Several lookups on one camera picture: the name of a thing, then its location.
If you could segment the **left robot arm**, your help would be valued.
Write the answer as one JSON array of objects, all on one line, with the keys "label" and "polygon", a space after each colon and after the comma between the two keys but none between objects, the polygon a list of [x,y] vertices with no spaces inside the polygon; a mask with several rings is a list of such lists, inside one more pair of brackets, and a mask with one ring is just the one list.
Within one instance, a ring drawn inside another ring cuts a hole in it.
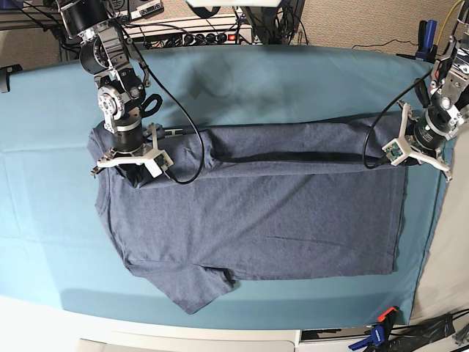
[{"label": "left robot arm", "polygon": [[424,114],[415,119],[410,104],[402,104],[399,135],[392,141],[397,155],[387,156],[393,166],[409,158],[429,164],[450,181],[451,167],[443,159],[442,145],[468,124],[468,32],[460,39],[450,37],[448,52],[435,61],[430,78],[430,91],[422,96]]}]

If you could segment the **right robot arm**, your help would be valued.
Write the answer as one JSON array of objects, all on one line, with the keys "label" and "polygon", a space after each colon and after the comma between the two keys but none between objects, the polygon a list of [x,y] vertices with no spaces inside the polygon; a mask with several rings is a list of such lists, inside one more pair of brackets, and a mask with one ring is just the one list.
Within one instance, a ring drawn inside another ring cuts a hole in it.
[{"label": "right robot arm", "polygon": [[[56,5],[69,38],[81,41],[79,61],[94,77],[103,127],[112,135],[109,150],[92,174],[115,168],[132,187],[159,176],[158,161],[166,154],[147,144],[156,128],[144,128],[142,120],[158,112],[163,100],[159,94],[146,92],[151,85],[146,62],[138,59],[132,39],[124,36],[102,1],[58,1]],[[138,60],[143,77],[135,73],[134,60]]]}]

